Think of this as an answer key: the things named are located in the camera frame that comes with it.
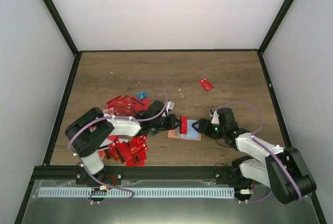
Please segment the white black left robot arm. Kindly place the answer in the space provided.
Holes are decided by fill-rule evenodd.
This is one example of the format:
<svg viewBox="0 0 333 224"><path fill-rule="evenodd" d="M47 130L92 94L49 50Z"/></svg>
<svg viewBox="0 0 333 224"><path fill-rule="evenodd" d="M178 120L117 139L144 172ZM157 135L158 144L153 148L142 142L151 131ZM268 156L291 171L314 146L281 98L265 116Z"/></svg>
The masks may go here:
<svg viewBox="0 0 333 224"><path fill-rule="evenodd" d="M141 137L152 130L169 131L181 127L183 121L171 114L173 102L155 100L148 108L130 116L109 113L108 109L91 108L70 124L65 135L69 149L75 153L88 170L88 178L99 185L106 179L106 171L98 151L110 145L109 136Z"/></svg>

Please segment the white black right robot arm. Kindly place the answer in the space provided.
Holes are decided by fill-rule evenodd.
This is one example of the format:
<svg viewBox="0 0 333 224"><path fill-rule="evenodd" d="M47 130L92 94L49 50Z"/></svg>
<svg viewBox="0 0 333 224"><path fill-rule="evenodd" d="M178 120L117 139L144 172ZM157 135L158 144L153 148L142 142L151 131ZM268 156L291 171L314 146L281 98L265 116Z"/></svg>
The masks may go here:
<svg viewBox="0 0 333 224"><path fill-rule="evenodd" d="M215 110L211 119L201 118L192 127L213 140L223 139L228 146L246 154L232 163L235 183L248 179L259 182L283 204L300 201L316 191L316 182L298 149L270 144L240 128L231 108Z"/></svg>

